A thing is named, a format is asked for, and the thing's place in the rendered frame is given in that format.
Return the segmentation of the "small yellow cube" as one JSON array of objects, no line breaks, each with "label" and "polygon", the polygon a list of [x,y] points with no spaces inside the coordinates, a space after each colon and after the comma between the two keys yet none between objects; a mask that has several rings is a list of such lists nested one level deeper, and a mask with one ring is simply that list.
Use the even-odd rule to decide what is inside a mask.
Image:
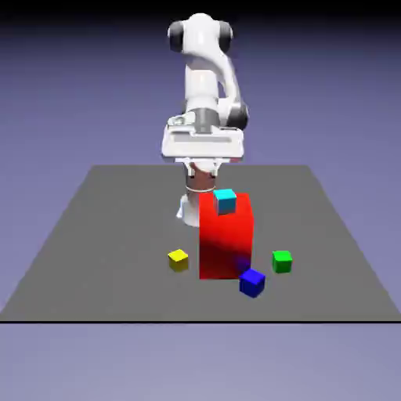
[{"label": "small yellow cube", "polygon": [[168,253],[168,264],[175,272],[182,272],[188,269],[189,256],[182,249],[176,249]]}]

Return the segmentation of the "small cyan cube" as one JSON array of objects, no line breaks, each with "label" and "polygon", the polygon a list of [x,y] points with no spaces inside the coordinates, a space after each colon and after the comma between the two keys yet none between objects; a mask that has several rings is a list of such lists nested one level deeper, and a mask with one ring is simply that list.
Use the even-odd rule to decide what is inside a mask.
[{"label": "small cyan cube", "polygon": [[218,215],[234,213],[237,206],[237,195],[232,189],[214,190],[213,203]]}]

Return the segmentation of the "small green cube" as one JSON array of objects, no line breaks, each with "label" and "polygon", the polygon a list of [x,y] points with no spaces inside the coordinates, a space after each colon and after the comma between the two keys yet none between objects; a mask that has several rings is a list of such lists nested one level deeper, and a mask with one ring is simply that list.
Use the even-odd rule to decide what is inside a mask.
[{"label": "small green cube", "polygon": [[277,274],[289,273],[292,269],[293,258],[289,251],[273,251],[272,268]]}]

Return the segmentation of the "small blue cube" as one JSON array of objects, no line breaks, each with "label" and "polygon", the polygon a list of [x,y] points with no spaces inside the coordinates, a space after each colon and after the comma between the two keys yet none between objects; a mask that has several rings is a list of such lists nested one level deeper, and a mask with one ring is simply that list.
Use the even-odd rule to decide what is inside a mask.
[{"label": "small blue cube", "polygon": [[257,298],[264,290],[266,276],[254,269],[248,269],[239,277],[239,290],[251,298]]}]

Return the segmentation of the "large red box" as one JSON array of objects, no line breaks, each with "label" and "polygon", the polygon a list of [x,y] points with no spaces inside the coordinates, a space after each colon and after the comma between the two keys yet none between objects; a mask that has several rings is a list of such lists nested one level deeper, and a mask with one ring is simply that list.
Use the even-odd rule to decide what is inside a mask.
[{"label": "large red box", "polygon": [[238,278],[251,267],[254,216],[249,195],[238,193],[235,212],[220,215],[213,194],[202,194],[199,217],[199,278]]}]

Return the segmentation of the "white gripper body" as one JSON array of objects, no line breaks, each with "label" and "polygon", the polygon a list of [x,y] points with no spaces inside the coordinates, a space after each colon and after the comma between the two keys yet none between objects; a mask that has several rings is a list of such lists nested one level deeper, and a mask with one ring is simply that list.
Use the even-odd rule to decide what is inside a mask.
[{"label": "white gripper body", "polygon": [[211,127],[211,133],[196,133],[192,125],[166,125],[161,143],[164,159],[216,159],[230,161],[244,156],[244,133],[227,127]]}]

